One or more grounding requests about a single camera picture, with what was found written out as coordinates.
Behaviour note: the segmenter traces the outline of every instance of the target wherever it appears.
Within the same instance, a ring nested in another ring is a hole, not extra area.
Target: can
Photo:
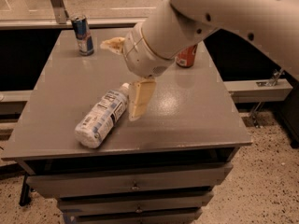
[[[197,50],[197,44],[194,46],[190,46],[185,50],[181,51],[176,56],[177,65],[184,68],[192,67],[194,65],[196,50]]]
[[[76,39],[78,42],[78,50],[82,56],[93,54],[93,40],[87,19],[84,15],[74,15],[71,18]]]

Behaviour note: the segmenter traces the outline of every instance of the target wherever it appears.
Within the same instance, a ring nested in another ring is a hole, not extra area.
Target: table
[[[16,161],[27,184],[56,198],[77,223],[193,221],[251,144],[246,127],[204,43],[195,65],[172,65],[157,78],[147,113],[125,112],[105,142],[88,149],[76,125],[106,91],[137,79],[122,56],[99,48],[129,29],[92,30],[95,53],[78,53],[73,31],[62,31],[11,135],[4,160]]]

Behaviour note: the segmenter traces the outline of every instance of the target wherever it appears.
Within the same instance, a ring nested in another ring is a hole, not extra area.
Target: plastic bottle
[[[128,106],[129,84],[108,91],[75,128],[76,139],[86,147],[99,147]]]

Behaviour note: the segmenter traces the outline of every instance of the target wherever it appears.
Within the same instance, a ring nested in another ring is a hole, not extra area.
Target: drawer knob
[[[138,191],[138,190],[140,190],[140,187],[137,185],[136,182],[134,182],[133,186],[131,187],[131,190],[132,191]]]
[[[135,210],[136,213],[142,213],[143,210],[140,208],[140,206],[137,207],[137,209]]]

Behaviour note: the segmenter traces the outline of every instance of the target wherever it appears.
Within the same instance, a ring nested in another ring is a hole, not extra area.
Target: wooden drawer
[[[30,176],[27,184],[45,198],[91,196],[219,185],[231,163],[167,166],[126,171]]]
[[[207,205],[212,197],[212,191],[175,189],[102,195],[92,198],[69,198],[66,201],[58,201],[58,207],[70,217],[112,213],[143,213],[153,210],[201,207]]]
[[[148,212],[143,214],[119,214],[91,217],[77,217],[81,224],[169,224],[190,223],[202,214],[198,208],[177,209],[171,211]]]

